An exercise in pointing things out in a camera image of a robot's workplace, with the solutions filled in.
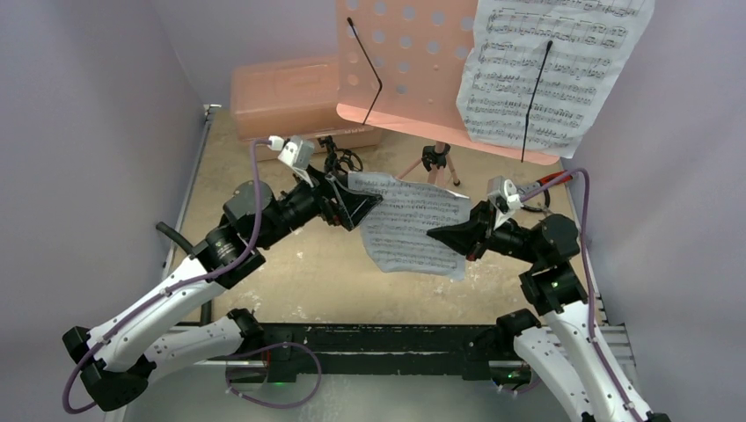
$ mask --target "plastic storage container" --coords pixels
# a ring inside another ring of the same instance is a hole
[[[339,65],[336,56],[261,63],[233,71],[230,113],[238,138],[270,135],[315,139],[332,135],[339,148],[377,145],[382,130],[344,120],[336,112]],[[258,159],[276,152],[262,149]]]

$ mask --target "black metal rod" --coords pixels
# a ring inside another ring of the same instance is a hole
[[[204,302],[200,308],[200,325],[212,323],[212,301]]]
[[[549,57],[550,48],[552,48],[552,40],[549,40],[549,42],[546,43],[546,53],[544,53],[544,60],[541,62],[541,68],[538,70],[536,86],[534,86],[534,91],[531,93],[531,101],[529,101],[529,110],[526,111],[526,126],[523,128],[523,149],[521,149],[521,163],[523,162],[523,156],[526,154],[526,140],[529,137],[529,114],[531,113],[531,107],[534,105],[534,97],[536,97],[538,83],[541,80],[542,72],[544,72],[544,65],[546,64],[546,58]]]
[[[362,46],[362,41],[360,41],[360,37],[357,36],[357,29],[355,29],[355,24],[352,23],[352,18],[347,17],[347,23],[350,25],[350,28],[352,29],[352,33],[355,35],[355,39],[357,40],[357,44],[360,46],[362,53],[365,55],[365,59],[368,61],[370,68],[373,69],[373,74],[376,75],[376,80],[378,81],[378,92],[376,92],[376,97],[373,98],[373,102],[370,104],[368,113],[365,114],[365,119],[362,120],[362,124],[364,125],[365,122],[368,121],[368,116],[370,116],[370,112],[373,111],[373,106],[376,104],[376,101],[378,101],[378,96],[381,95],[381,91],[384,89],[384,83],[381,82],[381,78],[378,77],[378,72],[376,72],[376,67],[373,66],[373,62],[371,62],[370,57],[368,57],[368,52],[365,51],[365,47]]]

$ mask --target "black clamp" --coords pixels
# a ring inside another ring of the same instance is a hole
[[[433,165],[437,169],[441,169],[448,163],[446,157],[450,152],[450,145],[445,144],[442,152],[435,152],[435,145],[425,147],[422,149],[422,165],[425,166],[425,170],[432,171]]]
[[[88,353],[89,329],[73,327],[62,335],[62,342],[69,356],[79,363]],[[113,411],[131,403],[148,388],[148,376],[156,368],[145,356],[140,356],[135,365],[125,372],[104,369],[106,363],[90,358],[80,373],[85,390],[102,411]]]
[[[324,173],[348,174],[350,171],[362,171],[360,156],[349,149],[337,148],[331,136],[318,138],[318,145],[326,148]],[[338,151],[342,153],[342,156],[337,156]]]

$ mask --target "gray wall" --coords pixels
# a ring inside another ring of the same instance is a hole
[[[153,0],[202,102],[228,105],[238,66],[337,53],[334,0]]]
[[[592,177],[590,257],[609,316],[626,322],[646,398],[676,422],[746,409],[744,13],[658,1],[568,164]]]
[[[62,412],[60,337],[158,282],[201,102],[147,0],[2,3],[2,420],[98,421]]]

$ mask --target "tripod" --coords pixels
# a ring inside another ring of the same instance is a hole
[[[403,179],[409,174],[415,167],[422,164],[425,166],[425,170],[428,171],[428,183],[430,185],[436,185],[445,187],[445,180],[443,180],[442,169],[448,165],[450,171],[451,180],[453,186],[461,185],[461,180],[458,179],[456,174],[456,168],[453,166],[453,161],[450,159],[450,145],[445,142],[436,142],[435,146],[428,146],[422,149],[422,157],[414,160],[406,170],[402,171],[397,178]]]

